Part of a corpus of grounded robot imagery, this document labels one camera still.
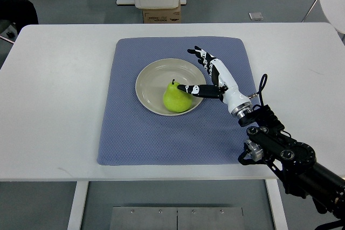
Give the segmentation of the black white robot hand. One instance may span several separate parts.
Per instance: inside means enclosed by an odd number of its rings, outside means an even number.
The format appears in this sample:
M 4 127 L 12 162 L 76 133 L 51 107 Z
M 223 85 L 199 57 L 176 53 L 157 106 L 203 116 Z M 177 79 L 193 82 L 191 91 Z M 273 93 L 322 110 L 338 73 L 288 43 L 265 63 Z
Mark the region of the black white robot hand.
M 212 84 L 179 85 L 179 90 L 196 97 L 220 99 L 227 104 L 229 113 L 234 117 L 242 118 L 252 111 L 250 99 L 239 91 L 236 81 L 220 59 L 198 46 L 188 49 L 188 53 L 198 58 L 198 62 L 211 77 Z

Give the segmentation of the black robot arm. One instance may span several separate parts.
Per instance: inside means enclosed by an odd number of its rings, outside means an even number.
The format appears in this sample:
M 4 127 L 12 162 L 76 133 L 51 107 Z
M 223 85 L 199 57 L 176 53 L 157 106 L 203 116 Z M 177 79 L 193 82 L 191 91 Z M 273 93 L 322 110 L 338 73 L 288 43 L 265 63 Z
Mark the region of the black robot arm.
M 287 194 L 303 199 L 311 196 L 320 214 L 330 212 L 337 219 L 318 229 L 344 229 L 344 179 L 319 164 L 310 145 L 285 132 L 268 105 L 246 102 L 237 116 L 248 136 L 239 163 L 267 165 Z

